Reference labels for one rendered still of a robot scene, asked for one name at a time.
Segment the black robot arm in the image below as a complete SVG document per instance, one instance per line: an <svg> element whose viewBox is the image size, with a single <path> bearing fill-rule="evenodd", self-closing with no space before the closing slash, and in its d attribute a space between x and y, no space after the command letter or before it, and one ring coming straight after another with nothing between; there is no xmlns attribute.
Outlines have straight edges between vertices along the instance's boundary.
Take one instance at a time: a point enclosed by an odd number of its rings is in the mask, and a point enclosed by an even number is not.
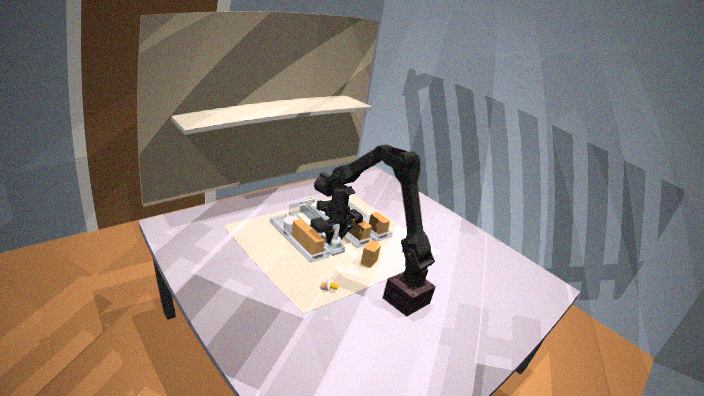
<svg viewBox="0 0 704 396"><path fill-rule="evenodd" d="M420 158L415 152L408 152L390 145L380 145L352 163L334 168L331 175L325 172L320 173L314 182L314 189L327 197L332 196L332 198L327 201L317 201L316 208L319 211L324 211L328 216L330 212L328 202L338 206L347 205L349 195L355 194L355 191L352 186L348 187L344 184L354 182L363 171L382 160L393 167L395 176L400 183L407 227L406 238L401 239L402 254L404 253L405 256L405 270L403 277L400 277L399 280L415 290L427 285L425 282L428 273L427 267L435 262L428 236L423 230L418 188Z"/></svg>

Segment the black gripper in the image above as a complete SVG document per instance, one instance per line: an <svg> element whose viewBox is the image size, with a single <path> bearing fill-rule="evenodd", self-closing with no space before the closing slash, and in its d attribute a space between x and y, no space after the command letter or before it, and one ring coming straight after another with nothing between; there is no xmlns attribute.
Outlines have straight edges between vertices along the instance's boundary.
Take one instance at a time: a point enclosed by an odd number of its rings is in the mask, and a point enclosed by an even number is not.
<svg viewBox="0 0 704 396"><path fill-rule="evenodd" d="M335 232L332 229L333 225L340 224L338 237L342 240L349 230L354 227L352 219L355 219L354 222L356 224L363 222L363 215L355 209L350 210L348 204L338 206L332 202L328 202L328 205L330 206L330 213L328 214L329 219L324 220L319 217L310 220L310 227L318 234L325 233L328 243L331 243Z"/></svg>

